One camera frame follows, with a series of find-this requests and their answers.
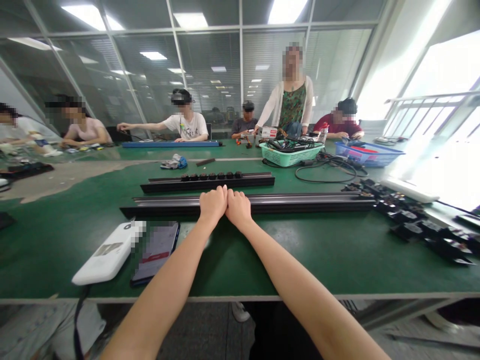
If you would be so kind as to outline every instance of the black metal profile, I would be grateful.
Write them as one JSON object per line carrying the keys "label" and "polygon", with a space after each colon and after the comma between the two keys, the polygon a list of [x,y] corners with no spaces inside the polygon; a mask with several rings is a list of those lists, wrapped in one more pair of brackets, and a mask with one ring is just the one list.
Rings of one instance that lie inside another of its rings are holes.
{"label": "black metal profile", "polygon": [[[369,211],[375,200],[364,200],[360,192],[314,194],[249,195],[252,214],[289,214],[343,211]],[[136,197],[137,206],[121,207],[126,218],[177,217],[200,215],[198,196]]]}
{"label": "black metal profile", "polygon": [[150,183],[140,185],[145,194],[163,193],[172,191],[187,190],[213,190],[217,186],[227,185],[229,188],[271,186],[275,184],[275,177],[271,172],[244,173],[240,178],[223,178],[210,180],[189,180],[184,181],[181,177],[167,177],[148,179]]}

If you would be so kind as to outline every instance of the gray shirt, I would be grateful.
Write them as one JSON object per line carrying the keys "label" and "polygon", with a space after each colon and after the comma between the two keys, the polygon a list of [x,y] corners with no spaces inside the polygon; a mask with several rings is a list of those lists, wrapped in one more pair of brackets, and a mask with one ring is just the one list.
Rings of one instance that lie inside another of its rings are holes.
{"label": "gray shirt", "polygon": [[231,134],[238,134],[246,130],[255,129],[255,125],[259,122],[258,119],[253,118],[251,121],[246,122],[242,118],[238,118],[233,122],[231,126]]}

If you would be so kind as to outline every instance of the white box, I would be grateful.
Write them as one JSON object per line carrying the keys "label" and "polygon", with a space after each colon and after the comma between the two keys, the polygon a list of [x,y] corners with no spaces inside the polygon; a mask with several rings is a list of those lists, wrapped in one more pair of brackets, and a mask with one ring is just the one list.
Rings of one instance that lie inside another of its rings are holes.
{"label": "white box", "polygon": [[271,126],[264,126],[260,133],[262,138],[275,139],[277,137],[277,128]]}

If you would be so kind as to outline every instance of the white power bank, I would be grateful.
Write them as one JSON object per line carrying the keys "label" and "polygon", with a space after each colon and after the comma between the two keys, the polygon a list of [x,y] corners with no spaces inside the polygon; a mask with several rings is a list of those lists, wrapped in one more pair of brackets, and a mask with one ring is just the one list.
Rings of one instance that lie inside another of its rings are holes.
{"label": "white power bank", "polygon": [[72,283],[88,285],[113,279],[145,230],[145,221],[120,224],[77,271]]}

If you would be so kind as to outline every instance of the smartphone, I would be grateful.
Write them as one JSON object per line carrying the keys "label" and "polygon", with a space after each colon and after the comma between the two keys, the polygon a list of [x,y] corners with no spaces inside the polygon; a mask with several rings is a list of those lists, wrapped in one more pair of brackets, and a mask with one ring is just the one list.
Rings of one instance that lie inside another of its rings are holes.
{"label": "smartphone", "polygon": [[130,286],[145,285],[155,276],[174,252],[179,238],[180,224],[177,221],[166,221],[155,226],[142,250],[141,259],[130,280]]}

